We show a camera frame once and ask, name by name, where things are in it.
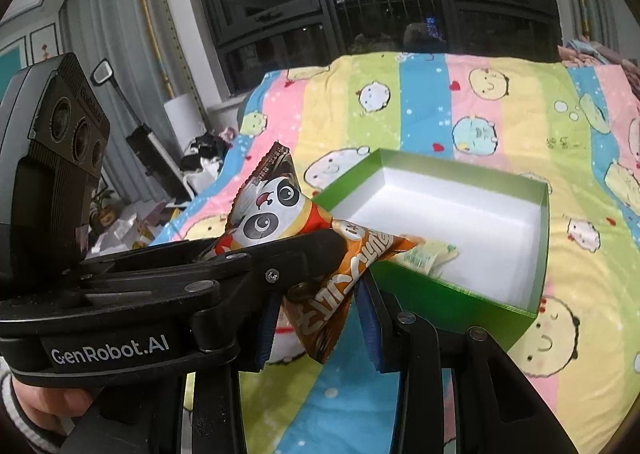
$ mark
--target panda face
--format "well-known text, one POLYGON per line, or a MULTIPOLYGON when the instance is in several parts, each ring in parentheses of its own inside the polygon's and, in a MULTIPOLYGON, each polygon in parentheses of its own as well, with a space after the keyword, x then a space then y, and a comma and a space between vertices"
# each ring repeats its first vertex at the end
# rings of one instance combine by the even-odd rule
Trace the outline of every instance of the panda face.
POLYGON ((234 233, 239 247, 297 234, 306 223, 311 201, 286 177, 266 183, 234 233))

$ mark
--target human hand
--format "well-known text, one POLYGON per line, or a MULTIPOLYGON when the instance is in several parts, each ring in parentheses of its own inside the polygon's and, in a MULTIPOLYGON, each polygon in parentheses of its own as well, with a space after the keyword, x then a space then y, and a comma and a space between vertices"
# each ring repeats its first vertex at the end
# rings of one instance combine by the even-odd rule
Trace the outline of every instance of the human hand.
POLYGON ((60 418, 82 416, 93 403, 84 389, 32 387, 12 377, 15 395, 27 417, 38 427, 65 434, 60 418))

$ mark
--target camera lens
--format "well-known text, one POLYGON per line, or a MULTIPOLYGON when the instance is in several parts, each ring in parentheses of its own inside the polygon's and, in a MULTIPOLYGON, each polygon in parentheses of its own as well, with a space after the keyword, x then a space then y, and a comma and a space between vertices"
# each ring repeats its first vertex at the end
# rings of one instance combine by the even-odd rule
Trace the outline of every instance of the camera lens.
POLYGON ((66 98, 60 98, 53 108, 51 115, 51 137, 56 143, 60 143, 65 137, 66 130, 71 121, 71 106, 66 98))
POLYGON ((82 161, 89 148, 90 129, 86 120, 81 120, 74 134, 74 158, 76 161, 82 161))
POLYGON ((102 157, 102 142, 98 140, 94 145, 94 153, 91 156, 91 163, 94 165, 94 168, 97 168, 98 163, 100 163, 100 158, 102 157))

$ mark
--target clothing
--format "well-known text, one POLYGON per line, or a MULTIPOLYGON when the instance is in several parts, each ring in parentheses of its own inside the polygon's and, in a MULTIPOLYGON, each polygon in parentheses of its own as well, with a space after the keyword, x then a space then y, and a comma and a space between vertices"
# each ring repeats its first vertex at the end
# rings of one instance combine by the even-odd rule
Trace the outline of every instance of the clothing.
POLYGON ((44 430, 25 415, 15 395, 9 367, 0 358, 0 435, 2 450, 12 454, 56 454, 64 436, 44 430))

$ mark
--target pile of clothes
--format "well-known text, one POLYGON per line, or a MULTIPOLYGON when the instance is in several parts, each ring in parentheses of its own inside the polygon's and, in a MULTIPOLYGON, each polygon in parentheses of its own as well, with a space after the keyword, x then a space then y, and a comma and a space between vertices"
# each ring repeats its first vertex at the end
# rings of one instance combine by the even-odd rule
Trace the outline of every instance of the pile of clothes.
POLYGON ((588 40, 585 37, 571 40, 564 48, 558 46, 558 53, 567 68, 608 66, 611 64, 622 66, 631 90, 640 100, 640 68, 637 63, 631 62, 601 43, 588 40))

